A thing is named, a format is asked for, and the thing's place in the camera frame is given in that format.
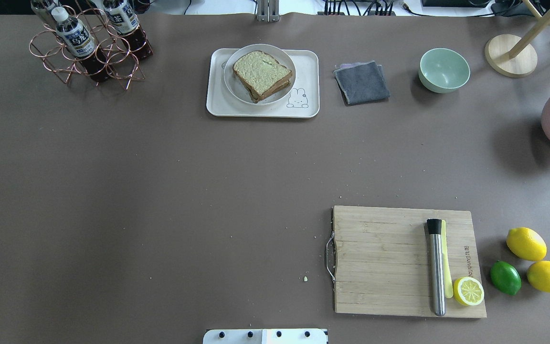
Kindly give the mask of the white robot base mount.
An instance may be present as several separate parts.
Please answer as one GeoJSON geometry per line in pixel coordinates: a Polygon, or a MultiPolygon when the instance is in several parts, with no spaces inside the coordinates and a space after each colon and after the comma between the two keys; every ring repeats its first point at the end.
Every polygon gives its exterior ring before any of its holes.
{"type": "Polygon", "coordinates": [[[212,329],[206,331],[203,344],[328,344],[326,329],[212,329]]]}

